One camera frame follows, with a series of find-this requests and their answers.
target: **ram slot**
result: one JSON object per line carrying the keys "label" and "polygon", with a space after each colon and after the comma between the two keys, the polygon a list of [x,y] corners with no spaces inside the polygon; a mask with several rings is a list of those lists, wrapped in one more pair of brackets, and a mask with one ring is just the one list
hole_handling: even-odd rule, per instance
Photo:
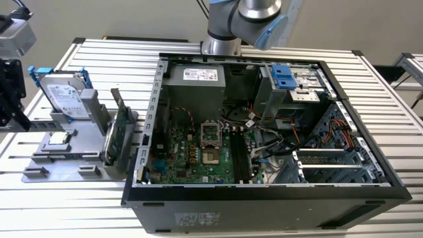
{"label": "ram slot", "polygon": [[250,169],[249,169],[249,157],[248,146],[244,136],[244,131],[237,130],[231,132],[231,154],[234,161],[234,175],[237,183],[249,183]]}

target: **aluminum extrusion table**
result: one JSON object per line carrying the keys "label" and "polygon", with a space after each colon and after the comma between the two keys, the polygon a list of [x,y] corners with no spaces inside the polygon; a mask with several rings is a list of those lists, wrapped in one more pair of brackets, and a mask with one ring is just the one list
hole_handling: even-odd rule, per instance
{"label": "aluminum extrusion table", "polygon": [[[134,150],[143,129],[159,52],[199,54],[201,46],[194,43],[86,40],[71,45],[57,67],[63,70],[86,67],[94,88],[99,90],[101,103],[110,109],[117,109],[110,89],[121,88],[126,104],[141,115]],[[349,231],[209,233],[190,234],[190,237],[423,237],[423,122],[368,59],[352,51],[274,48],[264,52],[244,47],[242,52],[248,57],[328,62],[414,199]],[[51,105],[39,92],[26,112],[31,119],[50,119],[50,110]],[[0,144],[0,171],[25,170],[43,135],[7,135]],[[0,231],[11,231],[0,234],[2,237],[153,236],[143,230],[133,210],[121,207],[125,182],[23,183],[21,179],[22,174],[0,175]]]}

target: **wire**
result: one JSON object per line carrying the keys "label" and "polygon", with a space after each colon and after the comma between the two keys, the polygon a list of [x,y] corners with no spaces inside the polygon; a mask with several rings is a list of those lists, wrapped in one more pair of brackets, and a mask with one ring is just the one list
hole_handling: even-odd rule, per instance
{"label": "wire", "polygon": [[[258,115],[258,114],[254,112],[253,104],[250,104],[250,111],[256,114],[256,116],[257,116],[258,118],[262,119],[262,115]],[[301,140],[300,140],[300,137],[298,137],[298,134],[297,134],[297,130],[296,130],[296,121],[294,121],[294,118],[284,118],[284,117],[277,117],[277,118],[278,118],[278,119],[284,119],[284,120],[292,120],[293,132],[294,132],[297,141],[301,143]]]}
{"label": "wire", "polygon": [[412,75],[409,75],[409,76],[397,84],[397,86],[394,87],[394,89],[397,89],[398,86],[400,86],[410,77],[412,77]]}
{"label": "wire", "polygon": [[414,109],[414,108],[417,107],[420,101],[421,101],[420,99],[416,100],[416,102],[414,102],[413,105],[412,105],[412,109]]}
{"label": "wire", "polygon": [[190,118],[191,118],[193,132],[195,132],[197,129],[195,129],[195,127],[194,127],[194,118],[193,118],[191,112],[190,112],[187,109],[185,109],[185,108],[173,108],[173,109],[171,109],[171,111],[175,111],[175,110],[183,110],[183,111],[186,111],[186,113],[189,114],[189,116],[190,116]]}
{"label": "wire", "polygon": [[[348,123],[344,121],[344,120],[340,120],[338,121],[341,122],[342,125],[348,126]],[[356,144],[354,144],[354,140],[352,138],[352,136],[349,135],[349,133],[346,131],[344,131],[344,134],[345,134],[345,139],[350,139],[350,147],[356,147]]]}
{"label": "wire", "polygon": [[[329,131],[329,133],[328,133],[328,135],[326,135],[326,138],[325,138],[325,140],[324,140],[324,144],[326,144],[326,142],[330,140],[330,138],[332,138],[332,136],[333,136],[333,130],[334,130],[334,129],[333,129],[333,124],[334,124],[334,122],[337,123],[338,126],[348,125],[348,123],[346,123],[344,120],[332,119],[332,121],[330,121],[330,131]],[[354,147],[353,138],[352,138],[352,136],[348,134],[348,132],[344,131],[344,130],[342,130],[342,135],[344,135],[344,138],[345,138],[345,140],[346,140],[346,143],[348,143],[349,148],[350,148],[350,147]]]}
{"label": "wire", "polygon": [[205,1],[202,0],[202,3],[203,3],[203,6],[205,6],[205,8],[206,8],[206,11],[207,11],[207,13],[210,12],[210,10],[209,10],[209,8],[207,8],[207,6],[206,6],[206,4],[205,4]]}
{"label": "wire", "polygon": [[272,177],[274,176],[276,173],[278,173],[282,170],[282,168],[280,168],[278,170],[276,170],[272,175],[268,178],[268,183],[270,183]]}
{"label": "wire", "polygon": [[245,124],[246,121],[249,121],[249,120],[244,120],[244,121],[241,121],[241,120],[233,120],[233,119],[227,118],[225,115],[221,115],[221,118],[222,118],[226,122],[229,122],[229,123],[235,123],[235,124]]}
{"label": "wire", "polygon": [[22,0],[13,0],[21,7],[27,7]]}
{"label": "wire", "polygon": [[203,11],[203,13],[205,13],[206,18],[209,19],[210,16],[207,16],[207,13],[206,13],[205,8],[203,8],[203,6],[202,6],[202,4],[201,4],[201,1],[199,1],[199,0],[197,0],[197,1],[198,1],[199,6],[201,6],[201,9],[202,9],[202,11]]}
{"label": "wire", "polygon": [[296,146],[293,146],[290,149],[285,150],[285,151],[272,151],[272,150],[266,150],[269,152],[269,155],[265,156],[262,159],[268,159],[272,156],[284,156],[284,155],[289,155],[293,153],[293,151],[296,151],[297,149],[302,148],[313,139],[318,140],[318,143],[321,144],[321,136],[320,135],[310,135],[306,140],[304,140],[300,144],[297,144]]}

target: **motherboard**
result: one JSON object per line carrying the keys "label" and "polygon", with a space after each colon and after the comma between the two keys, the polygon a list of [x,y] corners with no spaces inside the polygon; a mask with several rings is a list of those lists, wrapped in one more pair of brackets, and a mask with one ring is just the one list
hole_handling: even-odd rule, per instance
{"label": "motherboard", "polygon": [[[257,147],[254,132],[244,133],[245,160],[252,175],[252,149]],[[175,126],[171,129],[170,151],[167,159],[155,159],[151,182],[161,184],[235,182],[237,166],[234,165],[234,151],[231,147],[231,131],[206,122],[197,128]],[[262,173],[252,177],[252,183],[264,183]]]}

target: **power supply label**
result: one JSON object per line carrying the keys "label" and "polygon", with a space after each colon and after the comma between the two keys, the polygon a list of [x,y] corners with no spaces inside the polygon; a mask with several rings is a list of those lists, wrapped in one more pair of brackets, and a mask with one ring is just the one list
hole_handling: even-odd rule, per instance
{"label": "power supply label", "polygon": [[218,69],[185,69],[185,80],[218,81]]}
{"label": "power supply label", "polygon": [[89,112],[81,100],[78,90],[70,85],[51,84],[47,86],[59,111],[74,119],[87,119]]}
{"label": "power supply label", "polygon": [[217,226],[221,212],[179,212],[175,213],[177,225],[183,226]]}

